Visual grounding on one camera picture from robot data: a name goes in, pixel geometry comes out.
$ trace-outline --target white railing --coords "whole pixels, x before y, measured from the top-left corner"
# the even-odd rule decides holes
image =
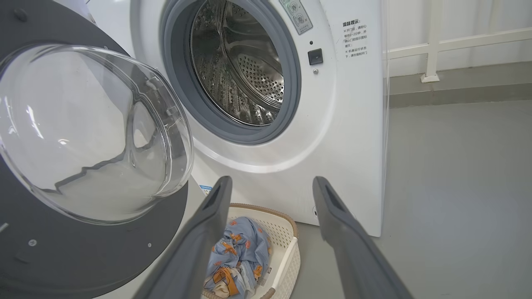
[[[442,25],[443,1],[444,0],[430,0],[430,29],[428,43],[391,49],[388,51],[388,59],[427,54],[427,71],[421,76],[421,82],[423,83],[439,81],[438,75],[436,74],[438,52],[532,39],[532,27],[495,32],[496,18],[501,10],[502,0],[492,0],[487,34],[439,40]]]

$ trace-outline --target blue garment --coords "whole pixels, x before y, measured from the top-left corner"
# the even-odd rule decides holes
[[[269,251],[271,252],[270,237],[255,221],[247,217],[239,217],[231,221],[227,224],[223,238],[213,246],[207,265],[209,280],[205,288],[210,291],[214,290],[216,283],[212,277],[220,273],[220,268],[237,268],[238,271],[233,271],[237,272],[237,275],[234,275],[232,279],[238,289],[238,294],[231,298],[244,299],[246,290],[254,293],[258,279],[268,270]]]

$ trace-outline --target instruction label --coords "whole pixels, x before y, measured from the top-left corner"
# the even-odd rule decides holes
[[[368,26],[360,19],[342,23],[344,31],[344,55],[346,59],[368,54]]]
[[[270,276],[270,273],[271,273],[271,267],[269,267],[266,273],[261,278],[259,278],[259,281],[257,281],[257,284],[260,286],[264,286],[266,284],[266,280],[268,280],[268,277]]]
[[[299,0],[279,0],[299,35],[312,29],[312,22]]]
[[[203,193],[205,193],[205,196],[209,195],[209,192],[212,190],[212,187],[209,187],[209,186],[200,185],[199,187],[201,188],[201,190],[203,190]]]

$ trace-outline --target blue patterned cloth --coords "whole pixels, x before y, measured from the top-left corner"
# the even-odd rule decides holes
[[[247,217],[231,221],[223,238],[212,248],[205,288],[213,292],[223,277],[230,290],[231,280],[234,282],[231,298],[244,299],[246,291],[254,294],[257,281],[268,270],[270,254],[270,237],[255,221]]]

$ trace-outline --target stainless steel drum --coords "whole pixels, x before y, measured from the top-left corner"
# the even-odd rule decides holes
[[[237,122],[266,126],[281,108],[279,56],[257,20],[225,0],[206,1],[192,27],[193,66],[210,100]]]

